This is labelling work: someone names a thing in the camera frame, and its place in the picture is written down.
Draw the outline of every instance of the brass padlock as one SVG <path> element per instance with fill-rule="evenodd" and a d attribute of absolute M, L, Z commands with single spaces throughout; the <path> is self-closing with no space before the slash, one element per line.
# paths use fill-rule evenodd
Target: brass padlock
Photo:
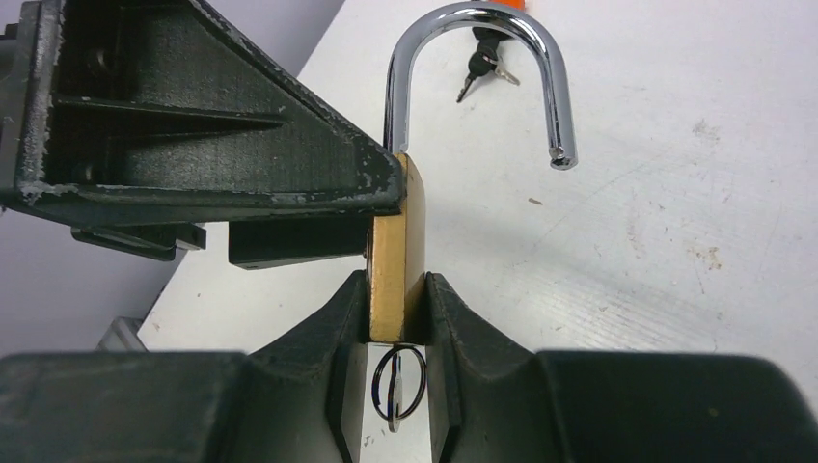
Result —
<path fill-rule="evenodd" d="M 423 355 L 408 345 L 418 342 L 420 304 L 423 299 L 425 261 L 425 198 L 421 175 L 406 154 L 409 130 L 409 82 L 415 58 L 431 39 L 451 29 L 485 27 L 511 35 L 534 54 L 542 77 L 548 153 L 551 166 L 567 170 L 577 164 L 574 124 L 568 96 L 565 63 L 554 38 L 527 14 L 483 2 L 463 2 L 441 7 L 418 19 L 403 33 L 389 65 L 384 121 L 384 147 L 403 168 L 406 198 L 400 215 L 375 217 L 369 237 L 369 337 L 374 342 L 395 344 L 381 359 L 372 380 L 372 401 L 389 429 L 397 432 L 400 421 L 412 414 L 423 398 Z M 421 382 L 415 399 L 403 407 L 400 352 L 410 350 L 421 364 Z M 380 409 L 381 373 L 391 362 L 387 412 Z"/>
<path fill-rule="evenodd" d="M 369 239 L 369 337 L 374 342 L 397 343 L 412 338 L 423 295 L 423 180 L 412 158 L 403 152 L 396 157 L 403 168 L 406 198 L 400 215 L 375 217 Z"/>

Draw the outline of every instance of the key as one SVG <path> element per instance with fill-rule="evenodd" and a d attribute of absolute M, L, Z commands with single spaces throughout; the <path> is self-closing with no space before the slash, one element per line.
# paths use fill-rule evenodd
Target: key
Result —
<path fill-rule="evenodd" d="M 463 98 L 469 91 L 469 87 L 471 87 L 479 77 L 493 72 L 496 69 L 496 63 L 498 61 L 497 47 L 499 44 L 500 41 L 497 39 L 487 39 L 477 44 L 477 51 L 469 58 L 469 75 L 466 77 L 466 82 L 457 95 L 456 101 L 458 103 L 463 101 Z"/>
<path fill-rule="evenodd" d="M 512 85 L 520 85 L 520 79 L 515 77 L 511 72 L 508 72 L 505 66 L 503 66 L 503 63 L 500 61 L 490 61 L 488 57 L 485 57 L 484 59 L 494 65 L 494 73 L 497 74 L 498 77 Z"/>
<path fill-rule="evenodd" d="M 403 376 L 400 352 L 396 352 L 392 358 L 392 375 L 389 379 L 389 392 L 386 403 L 389 430 L 397 432 L 400 427 L 400 414 L 403 412 Z"/>

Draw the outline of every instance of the metal key ring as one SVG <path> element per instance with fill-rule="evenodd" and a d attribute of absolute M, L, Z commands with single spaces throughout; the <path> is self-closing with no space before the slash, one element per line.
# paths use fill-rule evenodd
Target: metal key ring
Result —
<path fill-rule="evenodd" d="M 421 399 L 423 399 L 423 394 L 426 392 L 426 360 L 423 358 L 423 354 L 414 346 L 414 345 L 396 345 L 386 355 L 383 356 L 380 362 L 378 362 L 378 366 L 375 368 L 375 374 L 372 376 L 372 403 L 375 405 L 375 410 L 378 412 L 378 415 L 388 421 L 389 417 L 385 413 L 381 411 L 381 399 L 380 399 L 380 387 L 381 387 L 381 375 L 383 375 L 383 370 L 386 367 L 386 364 L 389 363 L 390 360 L 395 355 L 398 355 L 401 351 L 408 350 L 415 354 L 415 358 L 418 359 L 418 363 L 421 366 L 421 384 L 418 385 L 418 392 L 415 394 L 415 399 L 412 400 L 412 404 L 397 415 L 397 420 L 401 421 L 412 415 L 415 409 L 421 404 Z"/>

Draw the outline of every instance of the padlock body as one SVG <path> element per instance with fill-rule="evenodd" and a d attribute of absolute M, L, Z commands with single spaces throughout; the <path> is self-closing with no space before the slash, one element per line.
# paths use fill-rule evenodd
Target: padlock body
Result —
<path fill-rule="evenodd" d="M 418 168 L 398 153 L 406 180 L 400 215 L 375 217 L 368 249 L 369 337 L 408 342 L 418 331 L 425 272 L 425 196 Z"/>

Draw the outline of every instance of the key ring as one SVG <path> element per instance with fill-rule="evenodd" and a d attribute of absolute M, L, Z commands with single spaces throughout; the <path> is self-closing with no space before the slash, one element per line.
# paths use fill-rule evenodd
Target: key ring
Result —
<path fill-rule="evenodd" d="M 378 415 L 386 420 L 387 422 L 393 422 L 393 420 L 388 416 L 387 413 L 384 413 L 381 410 L 381 399 L 380 399 L 380 386 L 381 386 L 381 376 L 383 375 L 383 370 L 386 367 L 386 364 L 389 363 L 390 360 L 395 358 L 396 356 L 400 355 L 400 352 L 403 350 L 408 350 L 415 354 L 415 358 L 418 359 L 418 363 L 421 366 L 421 384 L 418 385 L 418 391 L 415 394 L 415 399 L 412 400 L 412 403 L 409 407 L 404 410 L 396 410 L 396 416 L 394 417 L 395 422 L 400 422 L 401 420 L 406 419 L 409 415 L 415 412 L 418 406 L 421 404 L 421 399 L 423 399 L 423 394 L 426 391 L 426 360 L 423 358 L 423 354 L 414 346 L 414 345 L 396 345 L 386 355 L 383 356 L 380 362 L 378 362 L 378 366 L 375 368 L 375 374 L 372 376 L 372 403 L 375 405 L 375 410 L 378 412 Z M 388 392 L 387 398 L 387 408 L 389 411 L 395 410 L 393 403 L 395 402 L 395 370 L 393 369 L 393 377 L 389 382 L 390 390 Z"/>

